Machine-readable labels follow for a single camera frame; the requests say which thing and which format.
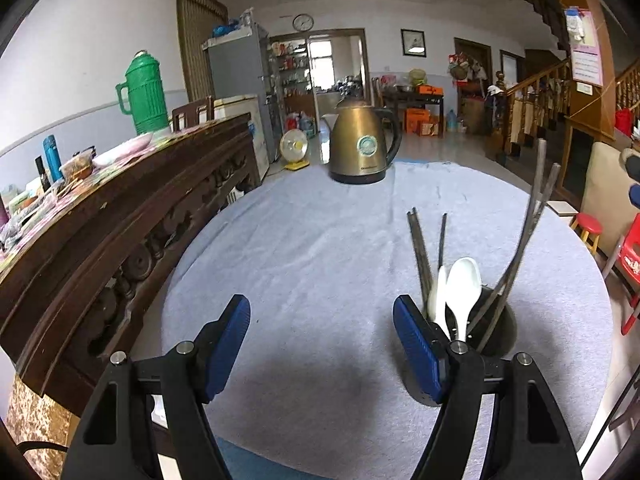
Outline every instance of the picture frame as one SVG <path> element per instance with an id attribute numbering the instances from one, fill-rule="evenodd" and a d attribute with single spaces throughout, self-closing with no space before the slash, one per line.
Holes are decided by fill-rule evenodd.
<path id="1" fill-rule="evenodd" d="M 427 57 L 427 46 L 424 42 L 423 30 L 401 28 L 402 54 L 404 56 Z"/>

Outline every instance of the white bowl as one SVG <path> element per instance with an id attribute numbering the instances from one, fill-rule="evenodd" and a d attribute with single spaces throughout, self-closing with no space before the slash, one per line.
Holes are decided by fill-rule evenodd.
<path id="1" fill-rule="evenodd" d="M 144 150 L 151 142 L 151 137 L 153 137 L 153 133 L 138 135 L 117 145 L 115 148 L 111 148 L 108 152 L 101 153 L 94 157 L 94 166 L 100 170 L 119 161 L 121 158 Z"/>

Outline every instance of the round dial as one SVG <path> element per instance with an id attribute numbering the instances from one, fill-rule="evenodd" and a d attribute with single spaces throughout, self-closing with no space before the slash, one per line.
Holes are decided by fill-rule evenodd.
<path id="1" fill-rule="evenodd" d="M 311 30 L 314 26 L 314 19 L 308 14 L 299 14 L 293 19 L 293 28 L 299 32 Z"/>

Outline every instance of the round table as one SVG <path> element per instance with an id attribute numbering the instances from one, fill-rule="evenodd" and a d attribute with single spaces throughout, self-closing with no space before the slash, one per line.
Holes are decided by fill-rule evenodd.
<path id="1" fill-rule="evenodd" d="M 233 294 L 252 320 L 212 431 L 300 471 L 333 479 L 410 478 L 438 408 L 402 385 L 392 322 L 399 294 L 422 303 L 406 212 L 418 210 L 431 267 L 441 216 L 444 263 L 475 258 L 495 285 L 513 256 L 528 196 L 450 163 L 396 162 L 367 186 L 322 166 L 265 184 L 217 215 L 185 252 L 162 312 L 162 350 L 193 339 Z M 600 272 L 551 210 L 510 295 L 515 351 L 536 360 L 578 447 L 606 386 L 612 318 Z M 493 399 L 484 396 L 465 478 L 479 476 Z"/>

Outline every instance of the metal screw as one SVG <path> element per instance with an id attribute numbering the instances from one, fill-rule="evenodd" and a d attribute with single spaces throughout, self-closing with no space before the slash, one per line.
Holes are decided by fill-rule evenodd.
<path id="1" fill-rule="evenodd" d="M 175 346 L 175 351 L 178 352 L 178 354 L 180 354 L 180 355 L 187 355 L 188 353 L 191 353 L 193 348 L 194 348 L 193 342 L 191 342 L 191 341 L 182 341 L 181 343 L 178 343 Z"/>
<path id="2" fill-rule="evenodd" d="M 533 362 L 533 358 L 526 352 L 518 352 L 516 355 L 518 362 L 523 366 L 529 366 Z"/>
<path id="3" fill-rule="evenodd" d="M 449 345 L 453 352 L 458 355 L 466 354 L 469 351 L 469 347 L 466 345 L 464 341 L 452 341 L 451 345 Z"/>
<path id="4" fill-rule="evenodd" d="M 111 364 L 116 366 L 121 365 L 126 360 L 127 360 L 127 355 L 122 350 L 118 350 L 117 352 L 114 352 L 113 354 L 111 354 L 111 357 L 109 358 L 109 361 L 111 361 Z"/>

